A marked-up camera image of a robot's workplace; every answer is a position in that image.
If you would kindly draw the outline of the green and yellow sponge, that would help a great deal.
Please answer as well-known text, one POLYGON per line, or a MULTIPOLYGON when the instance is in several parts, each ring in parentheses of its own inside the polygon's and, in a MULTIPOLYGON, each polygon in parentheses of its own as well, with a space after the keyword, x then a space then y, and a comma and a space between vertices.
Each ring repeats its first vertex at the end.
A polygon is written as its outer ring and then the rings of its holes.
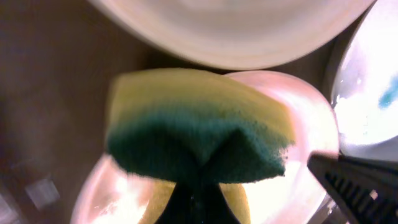
POLYGON ((109 91, 106 150, 129 174, 193 189, 257 182, 284 175, 294 141, 286 106, 215 73, 144 70, 109 91))

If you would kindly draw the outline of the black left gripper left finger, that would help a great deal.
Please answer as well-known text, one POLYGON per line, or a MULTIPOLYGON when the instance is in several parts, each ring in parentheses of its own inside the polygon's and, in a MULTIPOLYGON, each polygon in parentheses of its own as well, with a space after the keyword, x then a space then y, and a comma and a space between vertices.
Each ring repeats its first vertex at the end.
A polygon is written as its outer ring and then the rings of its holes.
POLYGON ((193 189, 177 183, 156 224, 239 224, 216 184, 193 189))

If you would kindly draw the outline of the white plate top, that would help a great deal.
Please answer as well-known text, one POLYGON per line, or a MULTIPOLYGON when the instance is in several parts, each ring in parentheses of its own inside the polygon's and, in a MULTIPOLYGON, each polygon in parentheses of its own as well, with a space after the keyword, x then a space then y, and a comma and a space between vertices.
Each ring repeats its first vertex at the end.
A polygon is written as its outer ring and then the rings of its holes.
POLYGON ((372 0, 92 0, 129 33, 214 68, 252 70, 303 57, 352 24, 372 0))

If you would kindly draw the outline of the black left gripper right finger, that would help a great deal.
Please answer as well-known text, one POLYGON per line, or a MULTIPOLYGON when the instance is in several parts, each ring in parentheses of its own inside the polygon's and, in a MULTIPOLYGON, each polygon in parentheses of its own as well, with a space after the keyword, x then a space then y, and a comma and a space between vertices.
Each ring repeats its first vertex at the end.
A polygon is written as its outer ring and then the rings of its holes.
POLYGON ((350 223, 397 224, 397 162, 311 153, 307 167, 350 223))

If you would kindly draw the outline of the white plate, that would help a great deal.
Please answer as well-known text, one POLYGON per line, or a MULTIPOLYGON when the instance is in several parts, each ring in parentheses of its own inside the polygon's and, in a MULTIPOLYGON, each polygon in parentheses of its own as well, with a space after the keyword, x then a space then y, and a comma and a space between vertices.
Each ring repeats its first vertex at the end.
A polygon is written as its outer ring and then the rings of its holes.
POLYGON ((129 33, 214 68, 252 70, 303 57, 352 24, 372 0, 92 0, 129 33))
MULTIPOLYGON (((327 100, 307 82, 272 71, 229 73, 281 101, 295 127, 295 144, 285 153, 285 174, 248 184, 221 184, 221 201, 238 223, 307 223, 326 192, 307 169, 311 152, 338 153, 338 130, 327 100)), ((127 174, 103 155, 76 201, 72 223, 154 223, 170 210, 175 184, 127 174)))

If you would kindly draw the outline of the white plate bottom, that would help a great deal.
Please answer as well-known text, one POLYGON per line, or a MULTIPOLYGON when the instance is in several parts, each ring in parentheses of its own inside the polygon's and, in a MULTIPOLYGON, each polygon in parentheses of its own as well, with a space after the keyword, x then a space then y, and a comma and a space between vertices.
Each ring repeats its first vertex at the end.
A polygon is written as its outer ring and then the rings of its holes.
MULTIPOLYGON (((338 153, 338 130, 327 100, 307 82, 272 71, 229 73, 281 101, 295 127, 295 144, 285 153, 285 174, 248 184, 221 184, 221 201, 238 223, 307 223, 326 192, 307 169, 311 152, 338 153)), ((127 174, 103 155, 76 201, 72 223, 154 223, 170 210, 175 184, 127 174)))

